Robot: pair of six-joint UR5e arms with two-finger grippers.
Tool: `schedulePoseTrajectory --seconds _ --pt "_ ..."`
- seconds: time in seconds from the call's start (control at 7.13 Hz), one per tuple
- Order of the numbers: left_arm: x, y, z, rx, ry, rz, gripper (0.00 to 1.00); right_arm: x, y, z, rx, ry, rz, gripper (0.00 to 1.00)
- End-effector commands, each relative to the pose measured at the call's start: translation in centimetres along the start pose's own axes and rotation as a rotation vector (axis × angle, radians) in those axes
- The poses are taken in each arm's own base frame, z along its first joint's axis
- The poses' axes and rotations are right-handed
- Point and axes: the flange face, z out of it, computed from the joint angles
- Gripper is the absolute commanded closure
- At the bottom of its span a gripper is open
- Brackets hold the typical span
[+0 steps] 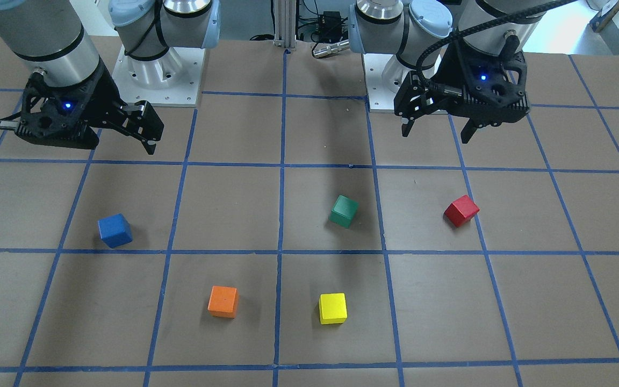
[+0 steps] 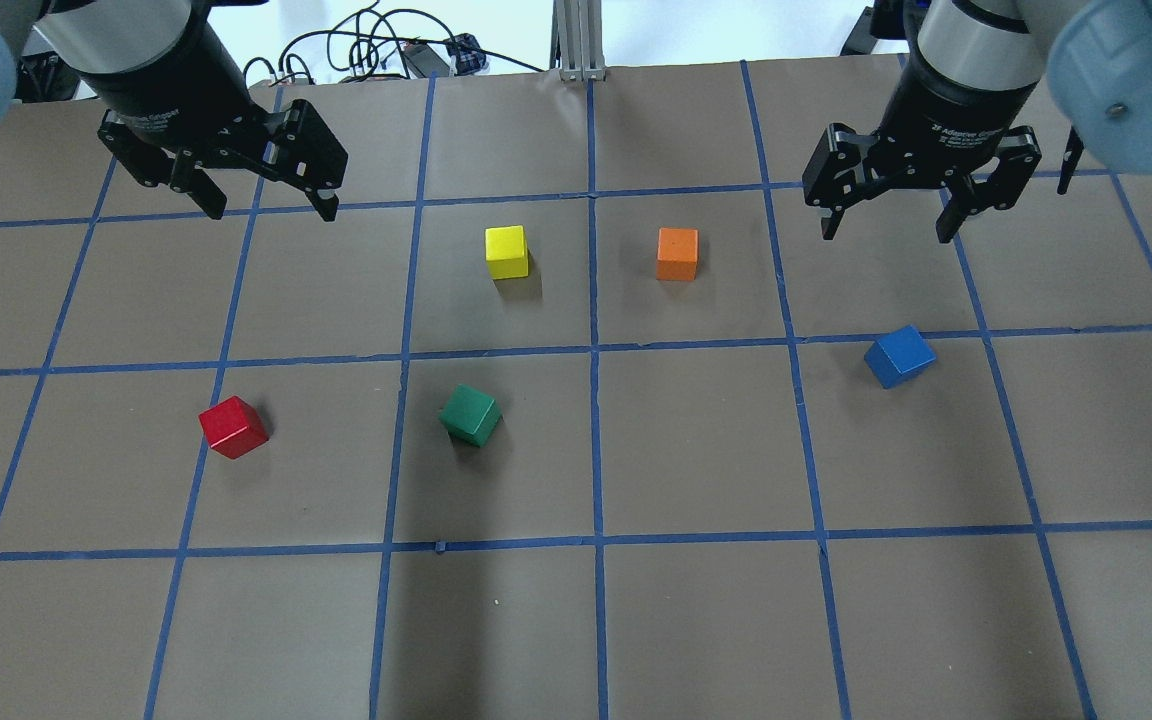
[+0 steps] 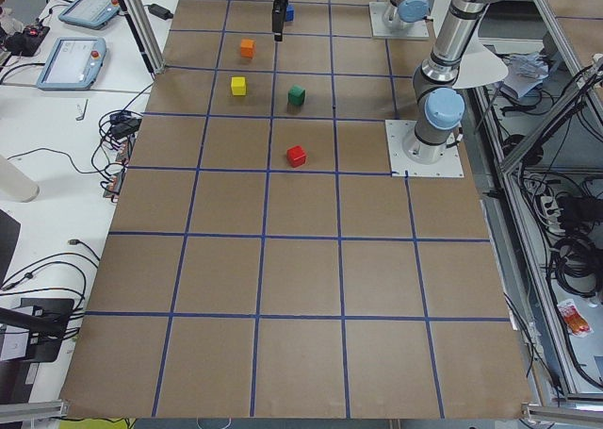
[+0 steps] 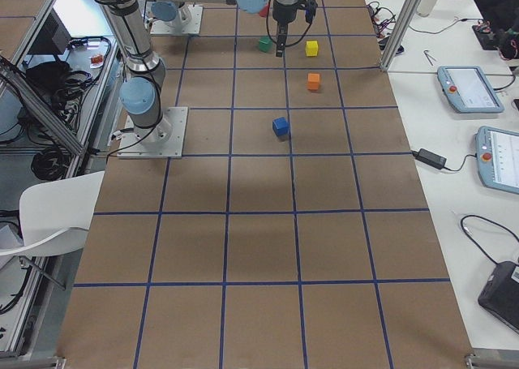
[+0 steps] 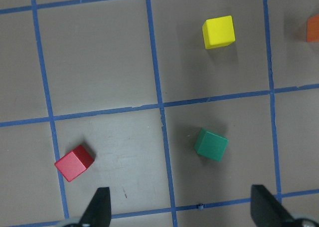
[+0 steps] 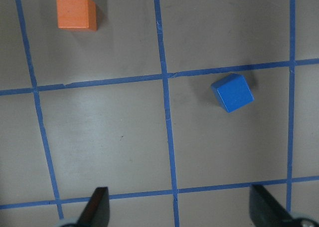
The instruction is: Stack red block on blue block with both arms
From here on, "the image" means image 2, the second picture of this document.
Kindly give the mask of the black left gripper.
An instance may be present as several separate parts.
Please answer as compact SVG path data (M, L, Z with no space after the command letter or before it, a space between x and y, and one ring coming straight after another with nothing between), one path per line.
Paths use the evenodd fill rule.
M324 222L338 219L349 154L314 105L257 104L204 14L184 15L150 47L111 70L74 67L108 105L97 137L137 183L166 185L220 220L228 197L209 172L247 170L310 197Z

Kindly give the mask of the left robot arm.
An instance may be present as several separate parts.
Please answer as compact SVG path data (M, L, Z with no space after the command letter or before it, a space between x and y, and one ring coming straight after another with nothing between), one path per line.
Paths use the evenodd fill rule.
M168 187L212 219L227 196L211 169L247 170L338 218L348 154L303 99L257 105L210 26L210 1L0 1L0 120L18 60L40 35L105 103L99 141L138 184Z

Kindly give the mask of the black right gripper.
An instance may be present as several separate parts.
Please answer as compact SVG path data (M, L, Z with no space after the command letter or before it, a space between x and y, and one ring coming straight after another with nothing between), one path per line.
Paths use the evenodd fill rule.
M941 243L978 211L1014 209L1043 158L1033 129L1015 123L1036 88L963 85L910 55L874 131L832 123L814 146L803 190L820 209L823 241L835 240L846 209L890 190L948 188L935 219Z

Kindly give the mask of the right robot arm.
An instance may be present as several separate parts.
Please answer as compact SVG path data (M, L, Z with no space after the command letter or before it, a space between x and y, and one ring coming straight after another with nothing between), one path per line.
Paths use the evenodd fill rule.
M1020 126L1046 85L1068 119L1059 191L1091 152L1107 169L1152 174L1152 1L932 1L872 132L829 124L803 173L824 240L846 211L893 190L942 190L937 240L1014 209L1043 160Z

